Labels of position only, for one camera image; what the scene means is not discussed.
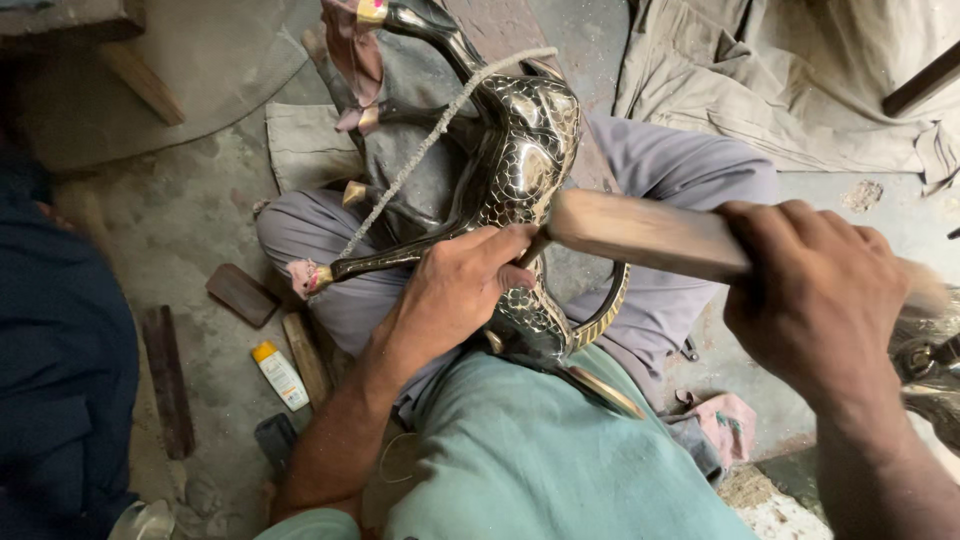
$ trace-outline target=dark blue clothing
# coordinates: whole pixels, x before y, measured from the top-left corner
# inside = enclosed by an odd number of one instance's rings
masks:
[[[136,331],[100,254],[36,207],[44,177],[0,154],[0,537],[106,538],[135,501]]]

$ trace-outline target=tool handle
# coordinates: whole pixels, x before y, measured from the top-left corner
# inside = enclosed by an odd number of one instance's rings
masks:
[[[574,251],[726,284],[753,273],[740,242],[715,213],[587,189],[561,191],[551,206],[545,233]],[[901,314],[943,314],[948,295],[936,273],[905,258],[900,263],[910,278]]]

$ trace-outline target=plastic bottle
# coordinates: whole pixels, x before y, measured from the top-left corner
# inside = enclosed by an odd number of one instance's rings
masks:
[[[274,388],[280,399],[290,407],[290,410],[297,410],[300,407],[310,403],[310,398],[306,396],[303,389],[303,381],[297,370],[290,364],[280,351],[276,349],[273,341],[269,339],[257,345],[250,351],[256,365],[260,366],[260,371],[267,376],[267,380]]]

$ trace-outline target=green shirt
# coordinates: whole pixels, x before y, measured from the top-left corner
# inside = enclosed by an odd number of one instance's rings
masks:
[[[608,412],[556,377],[469,355],[420,399],[422,474],[390,511],[384,538],[756,538],[610,356],[591,345],[570,362],[632,398],[647,418]],[[347,514],[320,509],[257,538],[359,537]]]

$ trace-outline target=rope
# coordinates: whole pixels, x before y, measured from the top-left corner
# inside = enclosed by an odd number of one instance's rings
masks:
[[[499,71],[508,65],[518,63],[519,61],[530,58],[549,57],[556,54],[556,47],[528,49],[526,51],[520,51],[514,55],[511,55],[501,61],[496,61],[474,73],[464,85],[464,89],[462,92],[460,92],[460,95],[458,95],[455,100],[450,102],[450,105],[446,108],[444,114],[441,115],[440,120],[437,121],[437,125],[433,128],[433,131],[430,132],[430,135],[428,135],[427,138],[424,139],[420,144],[420,148],[417,149],[416,154],[414,154],[410,160],[407,161],[407,164],[400,169],[400,172],[396,175],[394,184],[390,186],[390,189],[388,189],[382,197],[380,197],[380,202],[373,207],[373,211],[369,216],[367,216],[367,219],[364,220],[363,224],[360,225],[360,229],[357,229],[357,232],[353,234],[353,238],[351,238],[350,242],[347,243],[347,247],[344,248],[344,251],[340,252],[338,258],[344,258],[353,253],[353,249],[357,247],[360,239],[364,237],[364,234],[366,234],[371,225],[373,225],[373,221],[377,218],[377,216],[380,215],[380,212],[386,208],[387,203],[394,198],[394,195],[400,191],[400,189],[403,187],[403,184],[407,181],[407,178],[410,177],[410,174],[414,172],[414,169],[423,160],[423,157],[426,155],[426,151],[429,150],[435,142],[437,142],[441,134],[446,133],[446,126],[450,124],[450,121],[453,120],[453,117],[470,98],[470,94],[472,94],[473,91],[480,86],[480,83],[482,83],[484,79],[490,77],[494,72]]]

